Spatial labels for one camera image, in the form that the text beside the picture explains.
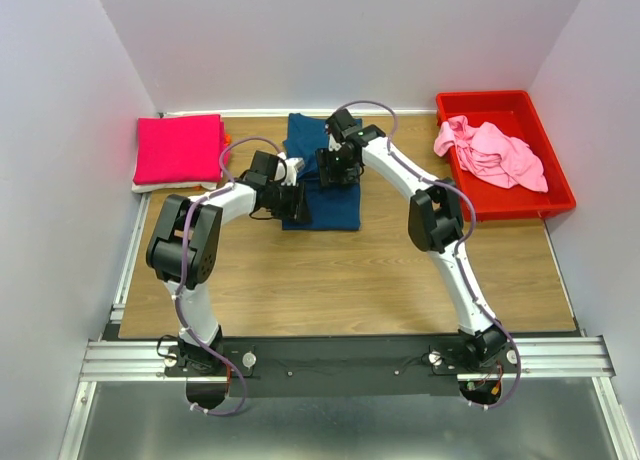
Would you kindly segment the navy blue printed t-shirt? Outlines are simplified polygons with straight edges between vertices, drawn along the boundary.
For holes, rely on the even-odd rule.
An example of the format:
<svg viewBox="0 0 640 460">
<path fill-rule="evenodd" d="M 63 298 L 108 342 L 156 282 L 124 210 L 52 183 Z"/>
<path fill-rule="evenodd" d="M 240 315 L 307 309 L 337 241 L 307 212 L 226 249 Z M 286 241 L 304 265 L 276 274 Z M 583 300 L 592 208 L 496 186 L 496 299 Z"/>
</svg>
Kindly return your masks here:
<svg viewBox="0 0 640 460">
<path fill-rule="evenodd" d="M 289 157 L 304 160 L 305 167 L 298 179 L 306 183 L 307 202 L 312 215 L 310 224 L 284 226 L 284 231 L 358 231 L 361 227 L 359 185 L 322 188 L 319 182 L 315 152 L 328 146 L 325 123 L 291 113 L 288 116 L 287 137 L 283 142 Z"/>
</svg>

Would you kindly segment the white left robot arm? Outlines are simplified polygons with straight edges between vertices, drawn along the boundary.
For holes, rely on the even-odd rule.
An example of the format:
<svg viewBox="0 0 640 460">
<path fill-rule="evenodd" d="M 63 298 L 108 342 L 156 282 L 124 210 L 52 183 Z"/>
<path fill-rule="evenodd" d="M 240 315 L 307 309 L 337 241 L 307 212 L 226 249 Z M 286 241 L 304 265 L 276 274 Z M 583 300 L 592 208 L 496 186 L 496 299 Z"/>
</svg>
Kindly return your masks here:
<svg viewBox="0 0 640 460">
<path fill-rule="evenodd" d="M 209 375 L 223 359 L 223 334 L 207 282 L 216 263 L 222 227 L 259 210 L 276 220 L 311 219 L 305 183 L 289 184 L 248 172 L 210 193 L 166 198 L 146 251 L 146 263 L 168 290 L 180 324 L 178 346 L 165 356 L 176 368 Z"/>
</svg>

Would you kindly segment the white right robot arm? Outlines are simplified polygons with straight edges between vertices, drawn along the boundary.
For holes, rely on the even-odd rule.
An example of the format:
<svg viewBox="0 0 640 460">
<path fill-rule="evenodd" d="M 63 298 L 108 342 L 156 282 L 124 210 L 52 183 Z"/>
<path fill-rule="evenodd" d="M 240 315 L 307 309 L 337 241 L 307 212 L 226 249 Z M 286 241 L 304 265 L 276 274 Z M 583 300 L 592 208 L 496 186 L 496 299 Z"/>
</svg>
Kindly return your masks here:
<svg viewBox="0 0 640 460">
<path fill-rule="evenodd" d="M 450 179 L 439 179 L 404 155 L 375 125 L 327 124 L 328 146 L 316 151 L 323 187 L 355 181 L 362 169 L 381 175 L 408 201 L 408 235 L 437 267 L 458 319 L 460 359 L 480 372 L 497 360 L 508 337 L 488 305 L 467 252 L 461 204 L 467 197 Z"/>
</svg>

